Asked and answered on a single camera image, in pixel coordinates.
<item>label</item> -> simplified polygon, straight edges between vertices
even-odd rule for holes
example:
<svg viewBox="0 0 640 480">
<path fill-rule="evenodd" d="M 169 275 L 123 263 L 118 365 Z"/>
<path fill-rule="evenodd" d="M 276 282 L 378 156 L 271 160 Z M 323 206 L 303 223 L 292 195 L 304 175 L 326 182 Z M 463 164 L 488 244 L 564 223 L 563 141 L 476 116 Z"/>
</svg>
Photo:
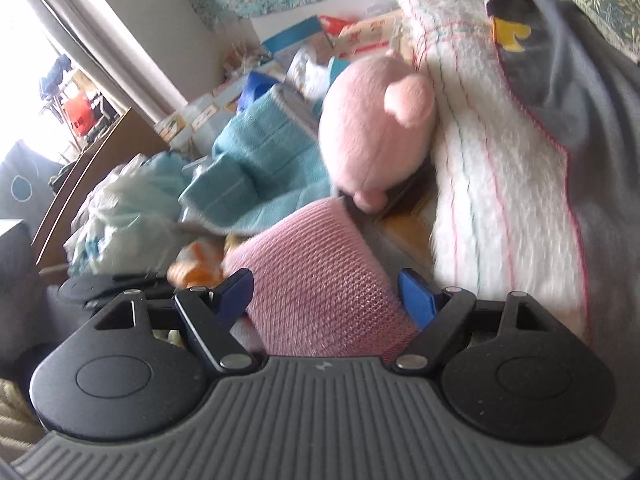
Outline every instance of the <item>label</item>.
<svg viewBox="0 0 640 480">
<path fill-rule="evenodd" d="M 210 104 L 209 106 L 207 106 L 204 111 L 193 120 L 193 123 L 191 123 L 193 131 L 197 132 L 200 127 L 210 118 L 212 118 L 216 113 L 218 113 L 218 107 L 216 105 Z"/>
</svg>

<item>curtain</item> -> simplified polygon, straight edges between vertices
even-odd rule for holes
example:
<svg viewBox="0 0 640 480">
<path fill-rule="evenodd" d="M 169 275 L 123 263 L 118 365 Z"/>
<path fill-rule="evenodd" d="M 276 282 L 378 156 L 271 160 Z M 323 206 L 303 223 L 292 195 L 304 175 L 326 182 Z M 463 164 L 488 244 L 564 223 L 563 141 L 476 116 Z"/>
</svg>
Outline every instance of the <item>curtain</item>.
<svg viewBox="0 0 640 480">
<path fill-rule="evenodd" d="M 148 122 L 157 123 L 186 104 L 175 88 L 174 94 L 162 95 L 153 80 L 133 68 L 113 42 L 100 37 L 99 26 L 83 15 L 73 0 L 26 1 L 51 42 L 82 68 L 120 114 L 133 107 Z"/>
</svg>

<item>plush toy ear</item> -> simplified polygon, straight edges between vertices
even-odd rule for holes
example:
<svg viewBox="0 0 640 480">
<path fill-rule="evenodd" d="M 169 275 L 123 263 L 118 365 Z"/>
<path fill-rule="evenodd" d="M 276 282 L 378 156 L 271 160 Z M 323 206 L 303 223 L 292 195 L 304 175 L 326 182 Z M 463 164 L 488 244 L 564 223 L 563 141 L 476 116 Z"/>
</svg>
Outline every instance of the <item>plush toy ear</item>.
<svg viewBox="0 0 640 480">
<path fill-rule="evenodd" d="M 435 97 L 427 78 L 411 74 L 385 91 L 385 110 L 405 128 L 418 126 L 433 113 Z"/>
</svg>

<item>black circular pad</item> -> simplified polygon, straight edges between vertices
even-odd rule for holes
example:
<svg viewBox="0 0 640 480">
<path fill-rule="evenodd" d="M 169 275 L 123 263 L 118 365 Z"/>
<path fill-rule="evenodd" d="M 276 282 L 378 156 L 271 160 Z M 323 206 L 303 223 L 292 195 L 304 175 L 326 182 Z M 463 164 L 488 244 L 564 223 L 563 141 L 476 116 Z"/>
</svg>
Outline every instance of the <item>black circular pad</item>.
<svg viewBox="0 0 640 480">
<path fill-rule="evenodd" d="M 526 399 L 550 399 L 571 386 L 571 374 L 562 365 L 543 357 L 516 357 L 503 362 L 496 372 L 498 383 L 508 392 Z"/>
<path fill-rule="evenodd" d="M 143 360 L 127 355 L 98 357 L 78 370 L 76 383 L 84 393 L 102 399 L 127 397 L 144 388 L 151 368 Z"/>
<path fill-rule="evenodd" d="M 445 366 L 441 384 L 476 428 L 528 444 L 597 433 L 614 398 L 607 367 L 568 331 L 513 330 L 465 349 Z"/>
<path fill-rule="evenodd" d="M 30 394 L 48 430 L 118 442 L 182 421 L 207 385 L 196 357 L 154 338 L 137 294 L 120 295 L 52 352 L 34 372 Z"/>
</svg>

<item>gray blanket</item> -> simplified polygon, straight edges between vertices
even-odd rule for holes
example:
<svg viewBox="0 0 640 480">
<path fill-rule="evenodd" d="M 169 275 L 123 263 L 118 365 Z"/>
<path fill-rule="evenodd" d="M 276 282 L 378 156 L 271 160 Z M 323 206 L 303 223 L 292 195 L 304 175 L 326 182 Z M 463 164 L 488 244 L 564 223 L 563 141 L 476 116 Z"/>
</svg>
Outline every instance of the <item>gray blanket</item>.
<svg viewBox="0 0 640 480">
<path fill-rule="evenodd" d="M 640 462 L 640 68 L 571 0 L 490 0 L 535 32 L 498 50 L 516 97 L 569 154 L 568 201 L 582 235 L 591 343 L 616 377 L 603 437 Z"/>
<path fill-rule="evenodd" d="M 16 142 L 0 162 L 0 219 L 24 220 L 33 238 L 53 201 L 49 179 L 61 168 Z"/>
</svg>

